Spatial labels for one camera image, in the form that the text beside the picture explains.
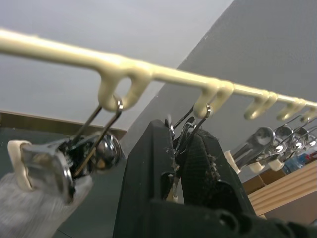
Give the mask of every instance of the white ceiling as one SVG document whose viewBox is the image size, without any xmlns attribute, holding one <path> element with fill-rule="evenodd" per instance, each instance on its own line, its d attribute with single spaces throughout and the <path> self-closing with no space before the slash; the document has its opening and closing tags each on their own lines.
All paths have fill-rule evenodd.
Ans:
<svg viewBox="0 0 317 238">
<path fill-rule="evenodd" d="M 11 0 L 1 4 L 0 27 L 178 67 L 232 1 Z M 84 122 L 98 104 L 100 78 L 90 70 L 0 55 L 0 79 L 0 110 Z M 117 93 L 129 86 L 122 81 Z M 114 127 L 127 130 L 161 87 L 151 83 Z"/>
</svg>

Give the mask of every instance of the cream plastic rail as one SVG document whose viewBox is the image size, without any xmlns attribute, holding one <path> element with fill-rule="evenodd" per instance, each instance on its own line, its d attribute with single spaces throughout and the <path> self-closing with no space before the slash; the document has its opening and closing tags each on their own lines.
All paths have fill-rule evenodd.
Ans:
<svg viewBox="0 0 317 238">
<path fill-rule="evenodd" d="M 152 80 L 157 80 L 200 88 L 202 94 L 194 104 L 195 115 L 200 118 L 206 114 L 207 103 L 211 102 L 210 105 L 216 112 L 232 94 L 254 98 L 244 114 L 246 119 L 255 119 L 275 102 L 287 104 L 277 116 L 279 120 L 290 118 L 304 107 L 309 109 L 304 114 L 304 120 L 314 118 L 317 115 L 317 103 L 304 99 L 1 29 L 0 52 L 96 70 L 101 76 L 98 101 L 108 111 L 116 110 L 113 94 L 120 80 L 129 77 L 131 88 L 122 99 L 124 110 L 134 106 L 147 85 Z"/>
</svg>

